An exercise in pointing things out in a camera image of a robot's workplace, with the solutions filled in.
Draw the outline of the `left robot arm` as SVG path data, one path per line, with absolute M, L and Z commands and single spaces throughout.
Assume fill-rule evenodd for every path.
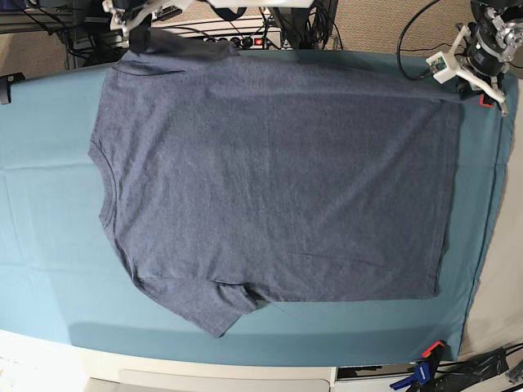
M 503 79 L 522 48 L 522 2 L 472 1 L 471 10 L 474 20 L 457 25 L 449 50 L 458 93 L 463 99 L 478 95 L 480 105 L 496 105 L 505 116 Z

